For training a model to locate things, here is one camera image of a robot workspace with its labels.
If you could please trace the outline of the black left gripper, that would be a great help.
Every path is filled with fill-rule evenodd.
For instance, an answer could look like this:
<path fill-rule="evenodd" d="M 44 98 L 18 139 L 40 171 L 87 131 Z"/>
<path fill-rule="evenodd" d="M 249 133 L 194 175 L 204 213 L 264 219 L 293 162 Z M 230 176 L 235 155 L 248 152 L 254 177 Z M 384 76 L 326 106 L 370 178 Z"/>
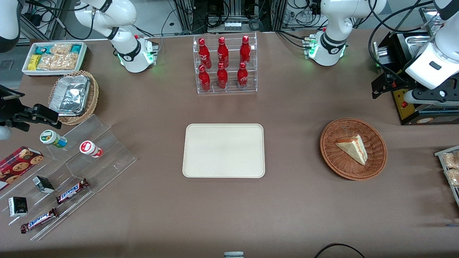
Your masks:
<path fill-rule="evenodd" d="M 396 90 L 413 90 L 417 87 L 417 81 L 410 76 L 396 78 L 388 72 L 383 72 L 372 81 L 372 98 L 376 99 L 386 92 L 395 92 Z"/>

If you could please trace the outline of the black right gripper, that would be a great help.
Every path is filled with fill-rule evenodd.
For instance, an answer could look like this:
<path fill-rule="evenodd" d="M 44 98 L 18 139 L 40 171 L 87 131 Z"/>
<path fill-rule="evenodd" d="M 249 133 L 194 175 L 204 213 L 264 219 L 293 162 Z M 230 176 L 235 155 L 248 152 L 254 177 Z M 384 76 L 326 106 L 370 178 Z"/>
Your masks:
<path fill-rule="evenodd" d="M 35 122 L 29 107 L 20 101 L 24 93 L 11 90 L 3 85 L 0 86 L 0 122 L 2 126 L 29 131 L 28 123 Z M 42 104 L 33 106 L 33 114 L 37 124 L 45 124 L 54 129 L 61 129 L 62 122 L 58 120 L 58 113 Z"/>

